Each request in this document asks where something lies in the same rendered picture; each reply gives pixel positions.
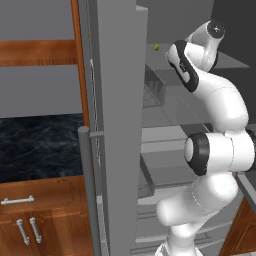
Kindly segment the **wooden shelf unit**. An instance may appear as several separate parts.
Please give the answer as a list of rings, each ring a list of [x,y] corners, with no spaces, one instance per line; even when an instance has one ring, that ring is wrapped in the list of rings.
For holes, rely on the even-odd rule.
[[[77,65],[84,125],[89,126],[86,72],[78,0],[70,0],[74,38],[67,40],[0,40],[0,67]]]

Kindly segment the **grey fridge door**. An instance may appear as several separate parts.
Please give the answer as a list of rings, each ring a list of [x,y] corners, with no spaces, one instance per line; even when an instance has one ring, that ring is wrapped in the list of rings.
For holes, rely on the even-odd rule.
[[[135,243],[148,9],[78,0],[95,185],[109,256]]]

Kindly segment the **clear fridge bin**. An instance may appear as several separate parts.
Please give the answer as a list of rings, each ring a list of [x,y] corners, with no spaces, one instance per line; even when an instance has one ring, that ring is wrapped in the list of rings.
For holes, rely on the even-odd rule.
[[[145,66],[143,107],[160,107],[165,102],[166,85],[148,66]]]

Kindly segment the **wooden drawer front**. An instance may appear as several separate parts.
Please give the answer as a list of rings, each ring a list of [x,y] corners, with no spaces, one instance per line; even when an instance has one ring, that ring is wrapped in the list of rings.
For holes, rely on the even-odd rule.
[[[34,211],[82,209],[87,211],[86,193],[82,176],[30,180],[0,184],[0,202],[34,197],[34,202],[11,205],[0,204],[0,215]]]

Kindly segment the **wooden base cupboard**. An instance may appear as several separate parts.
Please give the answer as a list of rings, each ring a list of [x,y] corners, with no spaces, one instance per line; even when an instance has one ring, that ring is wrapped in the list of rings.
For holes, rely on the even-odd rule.
[[[256,252],[256,213],[243,199],[219,256]]]

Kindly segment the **glass fridge rack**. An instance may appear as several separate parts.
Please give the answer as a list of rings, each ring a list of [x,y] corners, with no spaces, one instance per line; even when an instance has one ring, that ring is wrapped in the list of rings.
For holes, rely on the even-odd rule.
[[[170,70],[171,66],[168,64],[165,57],[165,53],[168,49],[168,44],[161,44],[158,50],[154,49],[153,44],[148,44],[146,48],[146,64],[154,71]],[[235,68],[248,68],[248,65],[220,52],[215,69]]]

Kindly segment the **wooden cupboard door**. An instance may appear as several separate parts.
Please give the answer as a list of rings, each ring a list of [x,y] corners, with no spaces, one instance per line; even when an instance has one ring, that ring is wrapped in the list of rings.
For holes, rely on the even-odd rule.
[[[0,215],[0,256],[30,256],[19,228],[9,215]]]
[[[94,256],[89,219],[82,210],[34,211],[27,217],[35,219],[40,256]]]

